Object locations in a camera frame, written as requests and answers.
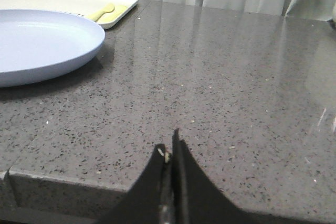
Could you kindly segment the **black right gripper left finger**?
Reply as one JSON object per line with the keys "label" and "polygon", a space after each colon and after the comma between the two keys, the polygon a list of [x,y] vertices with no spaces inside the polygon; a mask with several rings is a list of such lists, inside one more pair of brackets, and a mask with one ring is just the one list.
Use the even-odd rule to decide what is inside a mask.
{"label": "black right gripper left finger", "polygon": [[163,144],[132,188],[98,223],[172,223],[171,164]]}

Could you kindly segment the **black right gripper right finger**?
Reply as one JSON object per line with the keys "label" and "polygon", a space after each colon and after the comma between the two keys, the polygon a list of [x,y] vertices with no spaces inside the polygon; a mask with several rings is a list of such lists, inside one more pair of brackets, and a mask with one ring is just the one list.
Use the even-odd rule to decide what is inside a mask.
{"label": "black right gripper right finger", "polygon": [[176,223],[252,223],[248,213],[227,199],[192,156],[187,144],[172,137],[172,185]]}

